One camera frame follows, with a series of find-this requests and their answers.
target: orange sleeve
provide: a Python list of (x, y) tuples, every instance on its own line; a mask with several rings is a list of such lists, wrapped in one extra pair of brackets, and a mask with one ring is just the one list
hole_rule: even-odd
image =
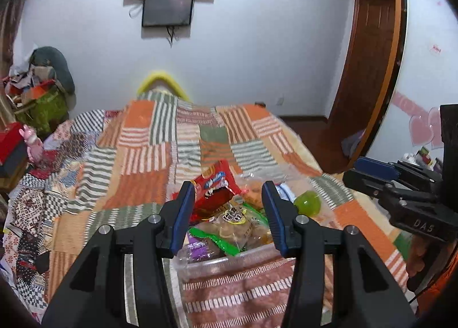
[(425, 293), (420, 295), (418, 300), (418, 310), (420, 314), (423, 314), (425, 311), (429, 310), (433, 305), (436, 298), (441, 294), (444, 290), (445, 286), (447, 285), (448, 279), (450, 279), (453, 271), (455, 271), (456, 267), (458, 266), (458, 253), (455, 255), (452, 264), (446, 270), (439, 279), (427, 290)]

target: metal screw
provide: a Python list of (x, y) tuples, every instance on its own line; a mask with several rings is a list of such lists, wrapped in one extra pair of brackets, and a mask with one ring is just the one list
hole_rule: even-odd
[(148, 217), (148, 222), (159, 223), (161, 222), (161, 216), (159, 214), (153, 214)]
[(358, 227), (356, 227), (356, 226), (353, 225), (353, 224), (347, 226), (345, 229), (347, 230), (347, 232), (348, 232), (350, 235), (356, 235), (357, 233), (360, 233), (360, 229), (358, 229)]
[(306, 224), (309, 222), (309, 218), (301, 214), (296, 217), (296, 222), (300, 224)]
[(107, 233), (109, 233), (111, 231), (111, 227), (107, 224), (103, 224), (102, 226), (100, 226), (98, 228), (98, 231), (102, 234), (102, 235), (106, 235)]

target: snack bag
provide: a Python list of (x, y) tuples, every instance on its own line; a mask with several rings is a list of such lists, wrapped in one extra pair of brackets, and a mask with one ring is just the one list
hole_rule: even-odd
[(247, 179), (244, 192), (242, 194), (243, 200), (252, 205), (256, 209), (262, 209), (261, 191), (264, 182), (258, 179)]
[[(196, 188), (196, 202), (189, 220), (191, 224), (210, 218), (220, 206), (241, 193), (227, 160), (214, 163), (191, 182)], [(178, 192), (172, 195), (173, 199), (177, 196)]]
[(223, 257), (224, 253), (210, 239), (199, 239), (188, 234), (189, 243), (183, 246), (188, 255), (188, 263), (209, 261)]
[(251, 235), (245, 244), (245, 249), (254, 249), (272, 243), (272, 233), (270, 232), (267, 218), (247, 203), (244, 203), (242, 208), (245, 211), (245, 217), (253, 224)]
[(228, 241), (220, 238), (218, 235), (214, 233), (205, 232), (197, 227), (191, 227), (189, 229), (189, 233), (199, 239), (210, 239), (213, 243), (221, 249), (225, 254), (228, 256), (235, 256), (240, 253), (240, 249), (237, 248), (235, 245), (229, 243)]
[[(246, 213), (246, 209), (243, 210), (239, 206), (231, 207), (218, 217), (212, 217), (207, 221), (199, 223), (193, 229), (190, 229), (189, 232), (193, 236), (201, 238), (199, 234), (193, 232), (194, 229), (198, 229), (206, 234), (213, 235), (210, 239), (215, 241), (216, 245), (220, 248), (221, 244), (217, 239), (235, 246), (238, 252), (240, 252), (249, 239), (253, 229), (253, 222), (245, 217), (244, 213)], [(231, 254), (228, 253), (226, 249), (221, 249), (228, 255), (234, 255), (232, 250), (230, 250)]]

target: striped quilt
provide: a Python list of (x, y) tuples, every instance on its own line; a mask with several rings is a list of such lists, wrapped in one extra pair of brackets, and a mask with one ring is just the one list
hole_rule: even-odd
[[(407, 240), (372, 201), (322, 173), (298, 136), (255, 105), (200, 107), (161, 92), (148, 92), (123, 111), (96, 110), (61, 124), (45, 143), (45, 159), (21, 180), (9, 203), (1, 270), (41, 320), (66, 271), (105, 223), (137, 225), (170, 200), (183, 181), (215, 161), (234, 174), (292, 165), (329, 205), (329, 226), (357, 225), (398, 283), (405, 288), (402, 257)], [(49, 254), (49, 270), (35, 262)], [(129, 261), (126, 272), (129, 272)], [(249, 269), (180, 281), (164, 261), (169, 294), (182, 327), (277, 327), (285, 312), (293, 259), (275, 258)], [(326, 311), (333, 295), (326, 259)], [(128, 306), (128, 321), (135, 312)]]

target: human hand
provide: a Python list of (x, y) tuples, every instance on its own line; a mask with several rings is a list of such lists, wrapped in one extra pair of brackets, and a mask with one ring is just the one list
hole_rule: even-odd
[[(425, 263), (423, 262), (423, 257), (427, 252), (428, 246), (431, 243), (431, 240), (423, 236), (413, 235), (412, 242), (410, 244), (410, 252), (406, 261), (406, 271), (408, 277), (414, 277), (418, 272), (423, 270)], [(448, 243), (447, 247), (447, 257), (452, 255), (453, 250), (455, 249), (456, 241)]]

